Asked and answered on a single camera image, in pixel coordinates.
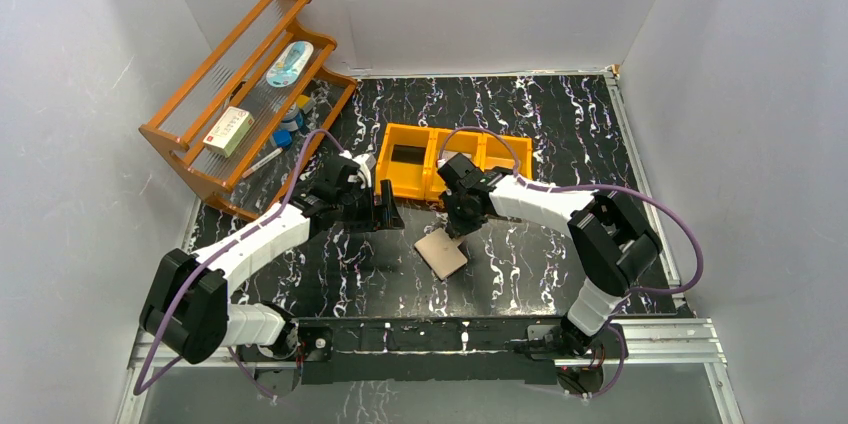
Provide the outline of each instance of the yellow and white box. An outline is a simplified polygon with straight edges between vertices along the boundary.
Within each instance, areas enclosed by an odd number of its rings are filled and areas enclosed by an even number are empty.
[[[206,135],[203,143],[215,154],[230,157],[251,126],[253,116],[249,112],[237,107],[228,107]]]

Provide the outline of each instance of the orange bin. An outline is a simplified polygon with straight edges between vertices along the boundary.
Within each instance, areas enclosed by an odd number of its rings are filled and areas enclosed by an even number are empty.
[[[377,159],[377,182],[392,181],[397,197],[438,201],[445,183],[436,169],[439,149],[451,129],[389,124]],[[531,178],[533,140],[529,137],[502,136],[515,150],[520,161],[519,172]],[[477,132],[458,132],[445,148],[445,157],[461,152],[483,170],[496,166],[512,168],[512,156],[503,144],[492,136]]]

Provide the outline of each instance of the black marble table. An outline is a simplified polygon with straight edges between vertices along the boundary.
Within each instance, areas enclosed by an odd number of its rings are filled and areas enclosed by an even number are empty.
[[[323,120],[327,97],[336,91],[325,84],[312,90],[319,103],[308,119],[312,127]],[[376,155],[390,122],[473,125],[529,136],[536,180],[636,187],[602,75],[367,79],[331,132],[354,155]],[[327,152],[330,147],[322,144],[306,172],[320,167]],[[277,158],[240,184],[233,199],[266,208],[295,157],[289,151]],[[274,259],[250,278],[240,301],[273,300],[303,317],[553,316],[568,309],[582,285],[570,239],[533,223],[505,220],[492,220],[469,236],[463,248],[468,265],[440,281],[412,245],[442,225],[444,214],[425,202],[398,204],[405,230],[348,235],[336,227]],[[242,225],[203,207],[193,246],[211,244]],[[667,287],[659,261],[641,284]],[[624,312],[673,314],[675,309],[670,297],[640,295]]]

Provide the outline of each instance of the wooden rack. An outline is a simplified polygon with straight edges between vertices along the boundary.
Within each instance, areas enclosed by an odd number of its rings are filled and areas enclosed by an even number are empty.
[[[356,89],[356,81],[324,67],[336,41],[305,29],[297,14],[311,0],[260,0],[200,67],[186,80],[141,134],[207,205],[253,220],[257,213],[231,202],[235,185],[277,129],[312,79],[343,88],[321,127],[329,129]],[[285,88],[274,88],[263,78],[285,47],[309,41],[314,51],[300,78]],[[225,158],[207,150],[203,138],[227,106],[248,110],[255,122],[235,152]],[[309,149],[311,157],[320,144]],[[290,185],[286,181],[281,193]]]

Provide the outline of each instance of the yellow storage container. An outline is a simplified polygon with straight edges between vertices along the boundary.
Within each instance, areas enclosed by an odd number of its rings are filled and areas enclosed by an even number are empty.
[[[445,183],[436,172],[438,153],[452,129],[407,126],[391,123],[386,127],[377,159],[377,182],[392,181],[397,197],[438,201]],[[502,136],[518,154],[519,172],[533,177],[533,140],[529,137]],[[483,170],[496,166],[512,168],[509,150],[494,137],[482,132],[458,132],[445,148],[445,157],[461,152]]]

